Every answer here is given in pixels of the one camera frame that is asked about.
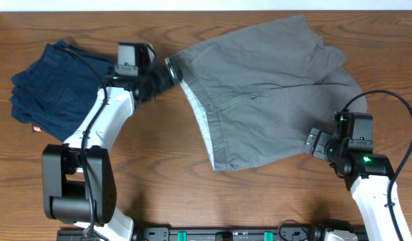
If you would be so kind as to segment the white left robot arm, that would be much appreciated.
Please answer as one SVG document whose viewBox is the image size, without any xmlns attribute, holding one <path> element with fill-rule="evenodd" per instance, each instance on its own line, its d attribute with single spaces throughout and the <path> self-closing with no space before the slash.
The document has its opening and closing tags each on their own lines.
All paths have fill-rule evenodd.
<svg viewBox="0 0 412 241">
<path fill-rule="evenodd" d="M 138 76 L 105 76 L 82 124 L 61 145 L 47 145 L 43 150 L 43 210 L 49 219 L 77 226 L 72 239 L 135 239 L 133 219 L 116 206 L 110 151 L 136 106 L 182 78 L 170 61 L 151 64 Z"/>
</svg>

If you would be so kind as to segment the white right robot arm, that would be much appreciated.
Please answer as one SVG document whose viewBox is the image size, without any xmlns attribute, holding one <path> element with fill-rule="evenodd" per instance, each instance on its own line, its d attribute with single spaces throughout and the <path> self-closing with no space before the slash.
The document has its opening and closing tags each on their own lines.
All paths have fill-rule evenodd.
<svg viewBox="0 0 412 241">
<path fill-rule="evenodd" d="M 412 240 L 389 158 L 373 153 L 372 132 L 338 136 L 313 128 L 303 152 L 329 162 L 360 210 L 369 240 Z"/>
</svg>

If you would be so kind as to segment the grey shorts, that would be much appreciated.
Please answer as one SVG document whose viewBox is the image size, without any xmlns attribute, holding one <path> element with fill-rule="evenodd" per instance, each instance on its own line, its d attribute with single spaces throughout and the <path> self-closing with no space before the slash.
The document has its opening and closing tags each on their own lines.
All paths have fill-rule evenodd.
<svg viewBox="0 0 412 241">
<path fill-rule="evenodd" d="M 214 171 L 239 171 L 299 155 L 313 128 L 333 132 L 345 104 L 366 112 L 345 54 L 303 15 L 253 25 L 171 56 L 183 75 Z"/>
</svg>

